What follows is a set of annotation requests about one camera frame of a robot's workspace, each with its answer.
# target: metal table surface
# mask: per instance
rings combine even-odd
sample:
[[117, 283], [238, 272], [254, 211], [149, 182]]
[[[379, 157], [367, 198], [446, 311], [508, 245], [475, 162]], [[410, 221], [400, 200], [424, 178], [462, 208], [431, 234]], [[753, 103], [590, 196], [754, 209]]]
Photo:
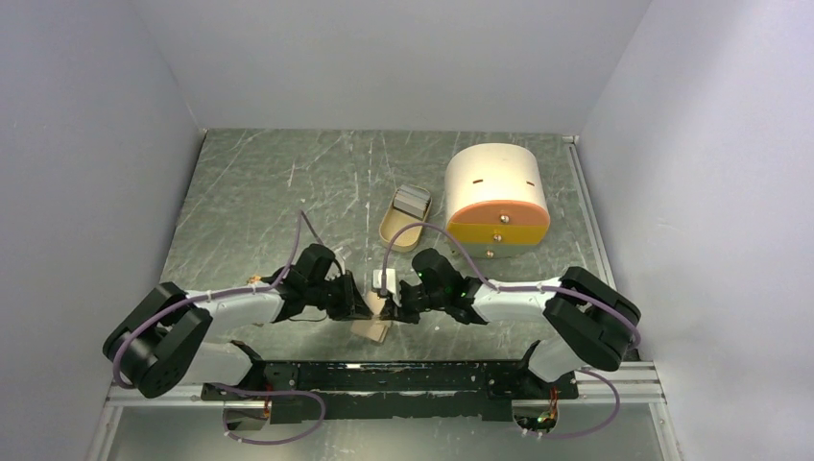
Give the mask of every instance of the metal table surface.
[[[381, 132], [316, 130], [211, 130], [184, 202], [163, 280], [185, 289], [219, 289], [270, 275], [291, 251], [296, 212], [304, 209], [328, 247], [350, 250], [347, 267], [360, 288], [371, 283], [384, 247], [378, 226], [395, 188], [413, 183], [433, 196], [430, 222], [443, 224], [443, 175], [452, 156], [468, 146], [507, 142], [538, 159], [551, 215], [542, 243], [526, 255], [477, 262], [505, 281], [540, 280], [579, 265], [602, 275], [591, 238], [588, 209], [560, 136], [527, 133]], [[301, 248], [311, 241], [304, 231]], [[449, 245], [425, 230], [416, 252]], [[407, 255], [393, 254], [400, 277], [418, 281]], [[472, 271], [459, 256], [456, 268]], [[321, 312], [301, 318], [319, 319]], [[395, 324], [384, 344], [351, 334], [343, 322], [283, 322], [233, 332], [267, 359], [489, 359], [519, 358], [551, 337], [547, 324], [498, 322], [464, 326], [441, 312], [419, 325]]]

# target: black joint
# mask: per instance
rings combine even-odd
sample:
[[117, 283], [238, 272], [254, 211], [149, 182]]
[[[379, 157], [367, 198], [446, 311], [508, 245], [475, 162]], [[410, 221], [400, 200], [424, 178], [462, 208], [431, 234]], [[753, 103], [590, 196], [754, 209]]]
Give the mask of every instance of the black joint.
[[[638, 325], [641, 312], [615, 290], [589, 271], [571, 267], [561, 278], [563, 288], [578, 291], [607, 304], [631, 324]], [[545, 304], [543, 315], [571, 349], [588, 365], [604, 371], [619, 369], [633, 333], [609, 313], [598, 307], [582, 312], [585, 302], [558, 293]]]
[[[133, 331], [184, 299], [186, 294], [172, 282], [154, 288], [105, 341], [105, 357], [112, 361]], [[192, 303], [178, 309], [132, 341], [122, 357], [122, 374], [148, 399], [164, 394], [186, 374], [211, 323], [209, 311]]]
[[413, 270], [431, 298], [448, 298], [453, 292], [460, 291], [464, 284], [461, 273], [434, 248], [423, 250], [413, 257]]
[[331, 288], [327, 292], [328, 299], [324, 300], [323, 304], [315, 305], [324, 305], [331, 320], [368, 320], [372, 318], [373, 313], [356, 287], [352, 272], [345, 271], [328, 284]]
[[429, 310], [429, 302], [426, 293], [421, 285], [411, 286], [404, 280], [400, 282], [401, 305], [397, 305], [393, 300], [393, 295], [388, 293], [384, 306], [379, 313], [382, 320], [392, 320], [405, 324], [417, 324], [421, 317], [421, 312]]

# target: gray wall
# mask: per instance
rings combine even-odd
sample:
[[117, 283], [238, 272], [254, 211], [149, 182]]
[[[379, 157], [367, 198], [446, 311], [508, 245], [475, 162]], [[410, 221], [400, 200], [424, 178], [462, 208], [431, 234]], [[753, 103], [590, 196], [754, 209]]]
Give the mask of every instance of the gray wall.
[[814, 4], [654, 0], [582, 133], [686, 459], [814, 452]]
[[0, 7], [0, 447], [81, 459], [200, 135], [126, 0]]
[[208, 128], [577, 133], [650, 0], [134, 0]]

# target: purple cable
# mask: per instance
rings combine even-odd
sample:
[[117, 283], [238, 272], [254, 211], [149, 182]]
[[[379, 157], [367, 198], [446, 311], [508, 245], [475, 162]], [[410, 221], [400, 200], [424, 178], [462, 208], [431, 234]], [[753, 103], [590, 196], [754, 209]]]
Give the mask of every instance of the purple cable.
[[[305, 221], [305, 224], [308, 226], [308, 229], [310, 229], [311, 232], [314, 234], [314, 238], [318, 242], [320, 242], [322, 244], [322, 240], [317, 235], [317, 233], [314, 231], [313, 226], [311, 226], [311, 222], [308, 220], [308, 217], [305, 216], [305, 212], [300, 210], [299, 211], [299, 216], [298, 216], [298, 219], [297, 219], [297, 229], [295, 230], [295, 233], [294, 233], [294, 247], [291, 249], [291, 254], [288, 255], [288, 260], [286, 261], [285, 266], [283, 266], [282, 271], [280, 271], [280, 273], [279, 273], [279, 275], [277, 275], [276, 279], [274, 281], [272, 281], [272, 284], [270, 284], [268, 286], [259, 287], [259, 288], [256, 288], [256, 289], [255, 289], [255, 287], [252, 287], [252, 286], [243, 286], [243, 287], [239, 287], [239, 288], [229, 288], [229, 289], [226, 289], [226, 290], [221, 290], [221, 291], [217, 291], [217, 292], [212, 293], [211, 294], [211, 299], [212, 300], [220, 300], [222, 298], [226, 298], [226, 297], [229, 297], [229, 296], [243, 295], [243, 294], [249, 294], [249, 293], [255, 293], [255, 292], [262, 293], [262, 292], [274, 290], [280, 284], [280, 282], [283, 280], [283, 278], [288, 274], [288, 271], [291, 269], [291, 264], [294, 262], [294, 256], [297, 255], [297, 247], [299, 246], [299, 233], [300, 233], [300, 230], [302, 228], [302, 221]], [[130, 344], [132, 344], [132, 342], [135, 340], [135, 338], [137, 338], [139, 335], [144, 333], [144, 331], [146, 331], [148, 328], [150, 328], [153, 325], [160, 322], [161, 319], [163, 319], [164, 317], [170, 315], [171, 313], [173, 313], [176, 310], [184, 307], [185, 305], [188, 305], [188, 304], [191, 304], [191, 303], [198, 303], [198, 302], [201, 302], [201, 301], [208, 301], [208, 300], [209, 300], [209, 295], [199, 295], [199, 296], [193, 296], [191, 298], [186, 298], [186, 299], [181, 300], [181, 301], [179, 301], [177, 303], [171, 304], [170, 306], [168, 306], [167, 308], [161, 310], [156, 315], [154, 315], [153, 317], [150, 317], [149, 319], [147, 319], [147, 321], [145, 321], [143, 324], [138, 326], [138, 328], [136, 328], [135, 331], [130, 334], [130, 336], [125, 338], [125, 340], [122, 342], [122, 345], [119, 346], [118, 351], [116, 351], [116, 355], [113, 357], [113, 381], [115, 381], [115, 383], [121, 388], [133, 389], [135, 386], [133, 386], [132, 384], [129, 384], [127, 381], [125, 381], [122, 378], [122, 357], [124, 357], [125, 351], [130, 347]]]
[[569, 290], [568, 288], [562, 288], [561, 286], [550, 286], [550, 285], [528, 285], [528, 286], [497, 286], [491, 281], [489, 281], [486, 276], [478, 269], [478, 266], [475, 265], [475, 261], [472, 260], [472, 256], [469, 255], [467, 250], [464, 249], [464, 246], [461, 245], [461, 242], [458, 241], [455, 237], [452, 236], [446, 229], [442, 228], [441, 226], [437, 226], [435, 224], [430, 223], [411, 223], [407, 226], [401, 228], [398, 232], [395, 233], [393, 238], [390, 239], [390, 243], [387, 246], [387, 250], [384, 252], [384, 260], [382, 261], [382, 279], [381, 279], [381, 289], [379, 290], [379, 295], [386, 296], [387, 295], [387, 259], [390, 256], [390, 252], [393, 250], [393, 245], [395, 241], [406, 232], [408, 229], [417, 228], [417, 227], [424, 227], [432, 229], [433, 231], [438, 231], [446, 236], [461, 252], [461, 255], [467, 260], [469, 263], [469, 267], [472, 268], [472, 271], [475, 272], [475, 276], [483, 282], [484, 285], [488, 286], [492, 290], [496, 291], [506, 291], [506, 292], [539, 292], [539, 291], [549, 291], [554, 293], [560, 293], [563, 295], [570, 296], [572, 298], [576, 298], [578, 300], [584, 301], [586, 303], [591, 303], [594, 306], [602, 309], [603, 311], [607, 312], [611, 317], [618, 320], [622, 325], [627, 328], [630, 333], [634, 337], [634, 341], [631, 344], [632, 348], [638, 347], [639, 343], [641, 342], [641, 334], [638, 332], [638, 328], [628, 320], [624, 315], [617, 312], [615, 309], [610, 307], [609, 305], [602, 303], [601, 301], [592, 298], [588, 295], [582, 294], [579, 291]]
[[223, 390], [225, 390], [225, 391], [229, 391], [231, 393], [234, 393], [234, 394], [237, 394], [237, 395], [240, 395], [240, 396], [245, 396], [245, 397], [302, 396], [302, 397], [307, 397], [309, 399], [316, 400], [317, 403], [320, 405], [320, 418], [317, 419], [317, 421], [314, 423], [314, 425], [312, 425], [308, 429], [304, 430], [303, 432], [301, 432], [301, 433], [299, 433], [299, 434], [297, 434], [295, 436], [289, 437], [287, 439], [280, 439], [280, 440], [254, 440], [254, 439], [247, 439], [247, 438], [240, 437], [240, 436], [236, 435], [234, 432], [232, 432], [228, 428], [227, 412], [226, 412], [226, 410], [224, 410], [224, 417], [223, 417], [224, 435], [226, 435], [231, 440], [234, 440], [234, 441], [237, 441], [237, 442], [240, 442], [240, 443], [243, 443], [243, 444], [266, 445], [266, 446], [268, 446], [268, 445], [283, 445], [283, 444], [288, 444], [288, 443], [291, 443], [291, 442], [296, 442], [297, 440], [303, 439], [303, 438], [307, 437], [308, 435], [311, 435], [311, 433], [314, 432], [315, 430], [317, 430], [320, 427], [320, 425], [322, 425], [323, 422], [325, 421], [325, 411], [326, 411], [325, 400], [323, 400], [322, 397], [320, 397], [317, 394], [314, 394], [313, 392], [308, 392], [308, 391], [245, 391], [243, 389], [238, 389], [236, 387], [227, 386], [225, 384], [220, 384], [220, 383], [214, 384], [214, 385], [221, 388], [221, 389], [223, 389]]

